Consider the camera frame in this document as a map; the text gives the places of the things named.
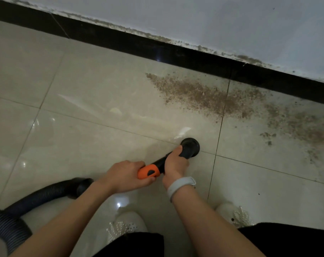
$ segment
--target orange grip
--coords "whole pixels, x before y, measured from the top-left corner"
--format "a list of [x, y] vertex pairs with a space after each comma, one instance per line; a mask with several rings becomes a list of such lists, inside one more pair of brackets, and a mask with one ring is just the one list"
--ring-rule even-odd
[[145, 179], [147, 177], [159, 177], [159, 176], [160, 176], [160, 171], [155, 164], [150, 164], [148, 166], [145, 166], [138, 171], [138, 178], [140, 180]]

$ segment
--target wristband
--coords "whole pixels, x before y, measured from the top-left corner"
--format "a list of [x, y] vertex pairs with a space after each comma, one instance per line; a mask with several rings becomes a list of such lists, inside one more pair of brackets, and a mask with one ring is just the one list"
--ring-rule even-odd
[[167, 190], [168, 197], [170, 199], [170, 202], [172, 202], [172, 196], [175, 194], [175, 192], [180, 188], [185, 185], [192, 185], [195, 188], [195, 185], [197, 183], [195, 182], [194, 178], [192, 177], [182, 177], [179, 178], [178, 180], [175, 180], [173, 184], [170, 185], [170, 187]]

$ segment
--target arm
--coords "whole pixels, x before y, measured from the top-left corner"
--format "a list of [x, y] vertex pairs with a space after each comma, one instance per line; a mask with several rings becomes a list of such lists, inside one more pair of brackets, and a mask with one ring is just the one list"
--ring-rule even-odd
[[[182, 146], [177, 147], [166, 159], [163, 177], [166, 189], [183, 177], [188, 167], [188, 160], [179, 157], [181, 151]], [[233, 225], [204, 202], [193, 186], [186, 185], [178, 189], [172, 202], [199, 256], [264, 256]]]
[[100, 205], [112, 194], [150, 185], [155, 178], [139, 180], [143, 161], [114, 164], [66, 210], [27, 239], [10, 257], [67, 257]]

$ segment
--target wall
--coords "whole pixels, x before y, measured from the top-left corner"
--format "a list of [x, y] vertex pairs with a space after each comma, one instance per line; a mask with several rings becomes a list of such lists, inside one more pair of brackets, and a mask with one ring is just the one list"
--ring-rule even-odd
[[21, 1], [324, 82], [324, 0]]

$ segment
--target black pants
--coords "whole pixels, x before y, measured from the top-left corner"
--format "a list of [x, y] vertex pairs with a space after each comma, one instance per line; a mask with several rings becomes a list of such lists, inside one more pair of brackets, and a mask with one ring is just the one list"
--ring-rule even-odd
[[[276, 223], [259, 223], [240, 228], [267, 257], [324, 256], [324, 230]], [[163, 236], [154, 233], [125, 234], [100, 250], [94, 257], [164, 256]]]

